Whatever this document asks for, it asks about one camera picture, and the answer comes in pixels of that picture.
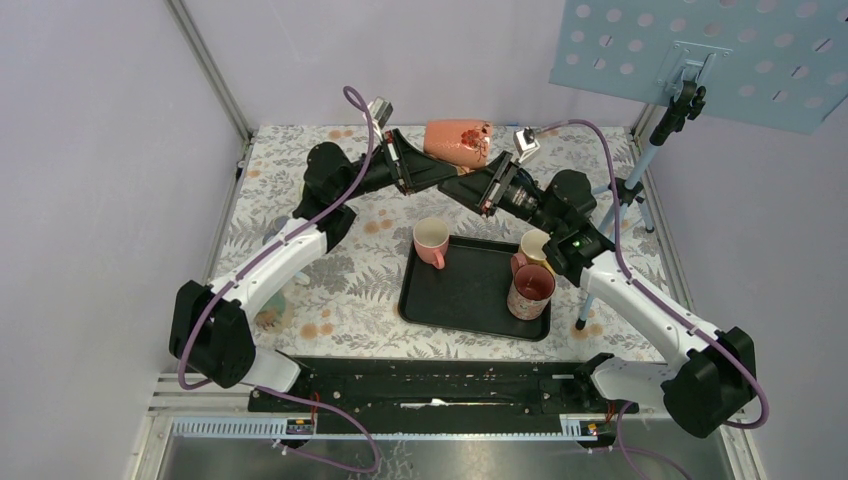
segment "wire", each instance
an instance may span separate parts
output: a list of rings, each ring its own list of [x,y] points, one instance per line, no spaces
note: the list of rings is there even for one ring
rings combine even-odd
[[[607,416],[604,417],[604,425],[609,425],[612,417],[615,416],[615,402],[607,401]]]
[[[341,416],[342,418],[344,418],[345,420],[350,422],[360,432],[362,432],[363,435],[365,435],[365,438],[368,440],[368,445],[371,447],[371,451],[374,452],[374,464],[371,465],[368,468],[355,467],[353,465],[347,465],[347,464],[344,464],[344,463],[337,462],[337,461],[329,459],[327,457],[322,457],[320,455],[315,455],[315,454],[312,454],[312,453],[309,453],[309,452],[303,452],[303,451],[300,451],[298,449],[290,449],[290,450],[284,449],[283,450],[284,452],[291,452],[295,455],[299,455],[301,457],[305,457],[305,458],[308,458],[310,460],[315,460],[316,462],[325,463],[327,465],[332,465],[334,467],[341,468],[342,470],[347,470],[348,472],[353,472],[353,473],[373,473],[373,472],[376,472],[377,469],[380,468],[380,462],[382,462],[383,456],[380,454],[380,449],[377,447],[377,442],[374,441],[374,438],[371,436],[370,433],[368,433],[368,430],[366,430],[365,427],[361,423],[359,423],[359,421],[357,421],[355,418],[350,416],[349,413],[345,412],[341,408],[334,407],[334,406],[328,405],[326,403],[313,402],[312,400],[307,400],[305,398],[295,397],[294,395],[289,395],[287,393],[278,392],[278,391],[271,389],[271,388],[268,388],[268,387],[256,386],[255,388],[256,388],[256,390],[259,390],[260,392],[265,392],[269,395],[274,395],[275,397],[282,398],[283,400],[288,400],[290,402],[300,403],[300,404],[303,404],[303,405],[309,405],[309,406],[313,406],[313,407],[323,408],[324,410],[329,410],[329,411],[331,411],[335,414],[338,414],[339,416]]]
[[[587,120],[576,119],[569,120],[568,123],[571,125],[583,125],[589,127],[590,129],[592,129],[592,131],[595,132],[596,135],[598,135],[598,138],[601,139],[601,145],[603,145],[604,147],[604,154],[606,155],[607,159],[607,169],[609,170],[610,176],[610,191],[612,191],[612,208],[615,214],[615,219],[613,220],[613,226],[615,228],[615,259],[618,262],[618,266],[621,267],[621,272],[624,274],[625,277],[627,277],[628,280],[630,280],[631,284],[635,286],[636,289],[639,290],[643,295],[648,297],[648,299],[651,300],[654,305],[656,305],[663,312],[671,316],[671,318],[675,319],[679,324],[683,325],[687,330],[689,330],[690,332],[694,332],[695,335],[698,336],[698,338],[704,340],[705,342],[707,342],[708,345],[710,345],[711,347],[716,349],[716,351],[721,353],[722,356],[724,356],[724,358],[726,358],[727,361],[730,362],[730,364],[733,365],[739,371],[740,374],[742,374],[742,377],[745,379],[745,381],[747,381],[748,384],[751,385],[751,387],[754,389],[754,392],[757,394],[757,397],[760,399],[760,404],[762,405],[762,408],[760,409],[760,418],[758,418],[752,423],[739,423],[727,421],[724,422],[724,424],[729,427],[741,428],[746,430],[763,426],[768,420],[770,408],[768,399],[766,398],[766,393],[763,390],[763,387],[760,386],[759,382],[757,382],[757,379],[754,378],[754,375],[752,375],[751,372],[748,371],[748,369],[745,368],[745,366],[742,365],[742,363],[737,360],[736,357],[734,357],[730,352],[728,352],[727,349],[724,348],[720,343],[718,343],[712,337],[698,329],[694,323],[690,322],[689,320],[686,320],[683,315],[677,313],[677,311],[675,311],[671,307],[671,305],[665,303],[661,298],[659,298],[650,289],[648,289],[648,287],[643,285],[642,282],[640,282],[636,278],[633,278],[633,274],[630,272],[630,269],[627,268],[627,264],[624,261],[624,255],[622,254],[621,249],[621,205],[619,205],[618,187],[615,184],[615,169],[613,168],[612,154],[610,154],[607,139],[606,137],[604,137],[604,134],[601,132],[601,130],[592,122],[589,122]]]
[[[321,401],[321,395],[318,395],[318,392],[312,392],[312,394],[309,395],[310,400],[312,400],[312,395],[315,395],[315,401],[316,402]],[[313,433],[313,435],[315,433],[317,433],[317,431],[318,431],[318,427],[317,427],[317,425],[315,425],[315,414],[316,413],[318,413],[318,407],[313,405],[312,410],[309,413],[309,420],[312,422],[312,433]]]
[[[580,450],[567,450],[565,452],[557,452],[556,455],[590,455],[590,454],[591,455],[597,455],[597,454],[610,453],[610,452],[620,451],[620,450],[621,450],[620,446],[590,448],[588,450],[585,449],[585,448],[581,448]],[[683,475],[683,477],[686,478],[686,480],[693,480],[692,475],[690,475],[689,472],[684,470],[683,467],[679,463],[675,462],[674,460],[666,457],[665,455],[663,455],[661,453],[652,452],[650,450],[645,450],[645,449],[639,448],[639,447],[627,447],[627,452],[628,453],[635,453],[637,455],[644,455],[646,457],[651,457],[654,460],[657,460],[657,461],[660,461],[660,462],[665,462],[670,467],[672,467],[675,470],[677,470],[678,472],[680,472],[680,474]]]
[[[658,460],[662,460],[663,462],[674,467],[674,469],[677,470],[678,472],[680,472],[684,477],[686,477],[687,480],[692,480],[692,475],[690,475],[689,472],[684,470],[683,467],[681,467],[680,465],[675,463],[672,459],[670,459],[670,458],[668,458],[664,455],[661,455],[661,454],[656,453],[656,452],[652,452],[650,450],[643,450],[641,448],[636,448],[636,447],[626,447],[625,448],[625,446],[624,446],[624,435],[621,432],[621,426],[624,422],[622,422],[621,420],[624,418],[624,412],[626,412],[627,409],[630,408],[632,405],[633,405],[633,402],[627,402],[627,403],[624,404],[623,407],[621,407],[621,411],[618,412],[618,418],[616,419],[616,426],[615,426],[615,436],[616,436],[616,439],[618,440],[618,450],[621,450],[621,453],[624,454],[624,459],[627,460],[628,464],[630,464],[630,468],[632,468],[633,471],[636,472],[636,474],[639,475],[640,477],[642,477],[644,480],[650,480],[647,475],[642,473],[642,471],[639,470],[636,467],[636,464],[633,463],[633,460],[630,458],[630,453],[638,453],[638,454],[641,454],[641,455],[647,455],[649,457],[654,457]]]
[[[271,244],[268,248],[263,250],[259,255],[256,256],[256,258],[254,258],[253,260],[248,262],[248,264],[245,265],[244,268],[242,268],[238,273],[236,273],[235,281],[230,280],[227,283],[225,283],[224,286],[221,287],[221,289],[215,294],[215,296],[212,297],[212,300],[210,300],[209,303],[206,304],[206,307],[200,313],[200,317],[198,317],[197,322],[194,325],[194,328],[191,330],[191,333],[189,333],[188,339],[186,340],[186,344],[183,347],[183,354],[180,356],[180,362],[179,362],[179,365],[177,366],[177,381],[179,382],[180,386],[183,389],[194,390],[194,389],[200,388],[204,385],[208,385],[209,383],[211,383],[211,380],[207,378],[207,379],[201,380],[197,383],[189,384],[188,382],[186,382],[185,373],[186,373],[186,368],[188,366],[188,358],[189,358],[189,355],[191,353],[191,349],[194,347],[194,342],[197,340],[197,336],[200,334],[200,330],[203,328],[203,325],[206,324],[206,321],[209,319],[209,316],[211,315],[212,310],[215,308],[215,305],[218,304],[218,302],[221,300],[221,298],[223,298],[224,295],[226,295],[226,293],[228,291],[230,291],[230,289],[235,286],[236,282],[242,280],[248,273],[250,273],[251,270],[253,270],[254,267],[256,267],[256,265],[258,265],[259,263],[262,262],[262,260],[267,258],[268,255],[273,253],[275,250],[277,250],[281,246],[287,244],[291,239],[297,237],[298,235],[303,233],[306,229],[310,228],[311,226],[313,226],[316,223],[318,223],[319,221],[321,221],[324,217],[329,215],[333,210],[338,208],[339,205],[343,204],[353,194],[353,192],[356,190],[356,188],[362,182],[362,179],[365,177],[365,172],[368,170],[368,166],[371,164],[371,156],[372,156],[372,153],[374,151],[374,141],[375,141],[375,137],[376,137],[376,135],[374,134],[374,128],[373,128],[374,121],[371,118],[371,112],[368,111],[368,104],[365,103],[365,100],[362,98],[362,95],[360,95],[359,92],[357,92],[355,88],[353,88],[351,86],[345,86],[344,89],[342,89],[342,92],[344,93],[344,96],[347,99],[347,101],[350,102],[351,105],[356,107],[357,110],[361,111],[365,115],[365,124],[368,125],[368,127],[369,127],[368,128],[368,151],[365,153],[365,159],[362,162],[362,167],[359,169],[359,173],[356,175],[356,178],[354,178],[353,182],[350,184],[348,189],[345,190],[345,192],[342,193],[341,196],[339,196],[339,198],[337,198],[335,202],[333,202],[330,206],[325,208],[323,211],[321,211],[321,213],[319,213],[315,217],[309,219],[306,223],[304,223],[300,227],[297,227],[294,230],[292,230],[290,233],[288,233],[283,238],[283,240],[277,240],[276,242]],[[356,419],[354,419],[353,417],[351,417],[350,415],[345,413],[343,410],[336,408],[332,405],[328,405],[326,403],[313,402],[311,400],[306,400],[306,399],[295,397],[295,396],[292,396],[292,395],[287,395],[285,393],[278,392],[278,391],[270,389],[270,388],[266,388],[266,387],[262,387],[262,386],[256,386],[256,388],[258,390],[265,392],[265,393],[268,393],[269,395],[274,395],[274,396],[282,398],[284,400],[323,408],[325,410],[330,410],[331,412],[334,412],[334,413],[341,415],[347,421],[352,423],[356,428],[358,428],[362,433],[365,434],[365,438],[368,440],[368,443],[371,445],[371,449],[374,451],[374,464],[371,467],[364,469],[364,468],[361,468],[361,467],[353,467],[353,466],[350,466],[350,465],[344,465],[342,463],[335,462],[334,460],[330,460],[328,458],[320,457],[318,455],[313,455],[311,453],[299,452],[299,451],[294,450],[294,449],[292,450],[293,453],[296,453],[297,455],[301,455],[303,457],[311,458],[313,460],[316,460],[316,461],[319,461],[319,462],[322,462],[322,463],[326,463],[328,465],[333,465],[335,467],[338,467],[338,468],[341,468],[341,469],[344,469],[344,470],[347,470],[347,471],[350,471],[350,472],[371,473],[371,472],[377,471],[377,469],[380,466],[380,461],[382,459],[382,457],[380,456],[379,449],[377,448],[377,444],[374,442],[374,439],[371,438],[371,435],[365,430],[365,427],[363,427],[362,424],[357,422]]]
[[[633,463],[633,460],[630,459],[630,454],[627,453],[627,448],[624,447],[624,436],[621,432],[621,425],[624,422],[622,422],[621,420],[624,418],[624,412],[626,412],[627,409],[630,408],[632,405],[633,402],[627,402],[624,404],[623,407],[621,407],[621,411],[618,412],[618,419],[616,420],[615,425],[615,437],[618,441],[618,448],[621,450],[621,453],[624,454],[624,459],[627,460],[627,463],[630,464],[630,468],[632,468],[633,471],[636,472],[636,474],[642,478],[642,480],[651,480],[650,478],[648,478],[647,475],[645,475],[644,473],[642,473],[641,470],[639,470],[639,467],[637,467],[635,463]]]
[[[559,127],[564,127],[571,123],[571,120],[563,120],[556,123],[551,123],[549,125],[545,125],[544,127],[534,128],[533,131],[537,135],[540,133],[550,132],[551,130],[556,130]]]

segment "plastic tray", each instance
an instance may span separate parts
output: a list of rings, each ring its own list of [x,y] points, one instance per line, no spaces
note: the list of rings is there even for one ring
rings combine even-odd
[[[514,243],[451,235],[445,268],[424,263],[410,245],[398,311],[410,323],[537,342],[551,331],[551,305],[535,320],[506,306]]]

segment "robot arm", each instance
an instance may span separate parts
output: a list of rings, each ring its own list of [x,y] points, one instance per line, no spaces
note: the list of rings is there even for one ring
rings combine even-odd
[[[538,151],[532,130],[519,130],[514,140],[518,158],[503,152],[485,169],[460,175],[453,165],[418,151],[398,130],[392,130],[374,151],[371,165],[351,198],[390,185],[404,194],[438,186],[442,193],[481,215],[491,216],[502,208],[548,232],[551,240],[544,250],[553,269],[619,312],[668,363],[625,362],[599,354],[575,373],[575,379],[586,386],[582,400],[626,399],[665,409],[692,435],[707,436],[754,398],[750,385],[718,352],[650,302],[621,273],[614,245],[589,221],[596,201],[586,175],[563,170],[542,191],[522,168]],[[286,228],[242,266],[210,286],[189,282],[177,295],[170,351],[179,357],[200,311],[225,285],[235,284],[215,307],[214,322],[204,325],[205,334],[198,337],[189,356],[189,365],[222,387],[243,382],[287,391],[300,372],[298,364],[282,353],[256,349],[247,319],[253,318],[297,271],[342,240],[355,217],[344,205],[288,244],[279,244],[286,233],[332,204],[362,167],[361,160],[350,162],[336,144],[329,142],[315,146],[307,162],[303,199]],[[268,249],[275,250],[265,256],[263,252]],[[236,281],[237,274],[253,263],[246,276]],[[632,276],[641,279],[638,272],[633,271]],[[644,279],[641,283],[650,285]],[[659,289],[653,287],[651,291],[755,374],[753,343],[744,332],[738,328],[721,332]]]

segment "pegboard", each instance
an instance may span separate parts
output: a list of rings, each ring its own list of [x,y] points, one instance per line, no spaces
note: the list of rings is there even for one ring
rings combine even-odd
[[[550,82],[668,105],[715,52],[704,114],[812,133],[848,96],[848,0],[569,0]]]

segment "red mug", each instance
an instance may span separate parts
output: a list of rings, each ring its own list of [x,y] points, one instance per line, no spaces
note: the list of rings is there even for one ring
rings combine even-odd
[[[513,255],[509,263],[512,283],[506,306],[520,320],[535,320],[551,301],[556,290],[556,280],[545,267],[528,263],[523,253]]]

